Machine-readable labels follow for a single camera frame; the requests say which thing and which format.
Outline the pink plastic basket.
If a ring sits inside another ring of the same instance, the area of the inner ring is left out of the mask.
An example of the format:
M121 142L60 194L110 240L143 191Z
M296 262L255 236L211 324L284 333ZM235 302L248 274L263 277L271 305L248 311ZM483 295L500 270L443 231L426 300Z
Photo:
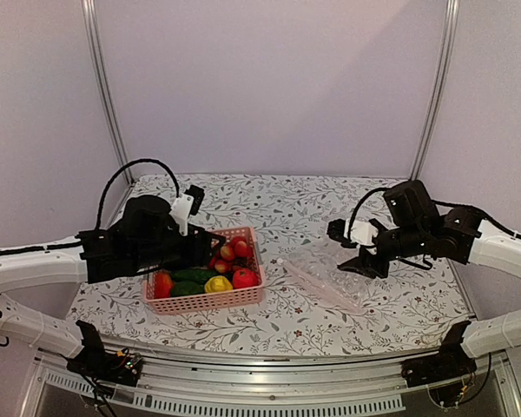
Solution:
M143 297L144 301L157 314L183 314L209 309L232 308L242 305L255 304L261 301L264 295L263 286L266 277L264 274L264 269L261 266L261 257L254 229L251 227L226 228L215 230L214 233L223 235L226 238L226 243L237 235L242 235L247 239L248 243L251 245L254 251L253 259L247 268L253 270L256 273L259 281L258 285L252 288L233 289L232 291L220 293L206 294L204 292L201 295L185 297L170 296L169 298L156 299L154 296L154 273L150 273L146 275L146 279L143 284ZM200 269L212 270L208 266L202 267ZM218 275L226 276L231 282L233 274L234 272L229 274L218 273Z

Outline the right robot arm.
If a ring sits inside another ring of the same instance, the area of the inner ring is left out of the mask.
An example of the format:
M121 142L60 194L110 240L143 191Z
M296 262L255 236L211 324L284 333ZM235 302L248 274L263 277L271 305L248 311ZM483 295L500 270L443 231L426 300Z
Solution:
M437 259L493 268L521 279L521 234L492 218L481 208L440 202L430 197L420 180L381 187L393 228L379 221L349 218L328 224L327 235L356 257L338 268L368 278L386 278L392 261L429 270ZM455 324L432 359L440 379L451 378L465 364L498 350L521 346L521 309L488 321Z

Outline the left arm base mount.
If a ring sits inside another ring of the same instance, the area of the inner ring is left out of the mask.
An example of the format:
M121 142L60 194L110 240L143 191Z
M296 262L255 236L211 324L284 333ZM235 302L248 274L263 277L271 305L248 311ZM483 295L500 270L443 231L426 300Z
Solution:
M82 349L66 359L67 369L89 379L136 387L142 372L142 356L127 347L116 353L107 352L92 324L78 320L76 325L82 333Z

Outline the yellow pepper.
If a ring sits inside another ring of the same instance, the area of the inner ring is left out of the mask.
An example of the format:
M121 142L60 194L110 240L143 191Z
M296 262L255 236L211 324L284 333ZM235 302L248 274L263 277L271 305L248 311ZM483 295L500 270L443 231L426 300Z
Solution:
M214 276L204 285L206 294L232 291L233 289L232 282L224 275Z

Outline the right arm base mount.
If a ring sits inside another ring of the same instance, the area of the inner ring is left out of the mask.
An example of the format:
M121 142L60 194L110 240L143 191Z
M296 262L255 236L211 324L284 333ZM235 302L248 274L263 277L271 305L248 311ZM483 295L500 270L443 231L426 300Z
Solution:
M476 361L461 347L463 333L470 324L470 321L454 324L442 340L437 353L403 361L401 376L406 380L407 386L418 387L475 372Z

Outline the clear zip top bag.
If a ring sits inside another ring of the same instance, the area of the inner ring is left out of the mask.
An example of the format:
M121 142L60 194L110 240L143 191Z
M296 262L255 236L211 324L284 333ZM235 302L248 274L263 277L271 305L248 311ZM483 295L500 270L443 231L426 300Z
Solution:
M369 280L338 269L346 258L347 252L339 244L313 242L276 255L271 263L328 307L352 314L374 314Z

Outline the green cucumber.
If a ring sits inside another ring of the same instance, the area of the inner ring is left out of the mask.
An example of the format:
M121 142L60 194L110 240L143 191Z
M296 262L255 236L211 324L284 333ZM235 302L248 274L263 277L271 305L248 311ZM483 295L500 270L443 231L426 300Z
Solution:
M211 278L218 275L218 273L213 270L200 268L173 270L170 271L169 274L174 282L192 281L201 285L204 285Z

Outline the dark green pepper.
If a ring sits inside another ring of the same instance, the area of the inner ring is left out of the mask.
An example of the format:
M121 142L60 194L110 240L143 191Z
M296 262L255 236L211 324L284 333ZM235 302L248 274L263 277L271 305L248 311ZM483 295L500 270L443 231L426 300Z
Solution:
M170 290L171 297L185 297L201 295L205 292L204 286L194 281L176 282Z

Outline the red cherry tomato bunch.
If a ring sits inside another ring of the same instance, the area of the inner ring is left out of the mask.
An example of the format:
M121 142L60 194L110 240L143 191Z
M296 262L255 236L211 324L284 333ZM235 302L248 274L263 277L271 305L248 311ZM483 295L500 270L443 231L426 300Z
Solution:
M209 268L220 274L229 274L247 268L253 259L253 248L242 235L234 236L214 255Z

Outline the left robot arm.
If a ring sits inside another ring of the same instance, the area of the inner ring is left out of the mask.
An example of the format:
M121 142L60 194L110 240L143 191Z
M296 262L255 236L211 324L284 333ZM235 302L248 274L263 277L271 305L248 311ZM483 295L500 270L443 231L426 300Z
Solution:
M125 204L109 228L26 248L0 249L0 336L66 358L77 358L94 377L112 368L100 335L86 323L58 320L11 300L8 292L53 283L94 284L157 269L203 267L225 239L190 223L198 203L185 195L168 203L143 195Z

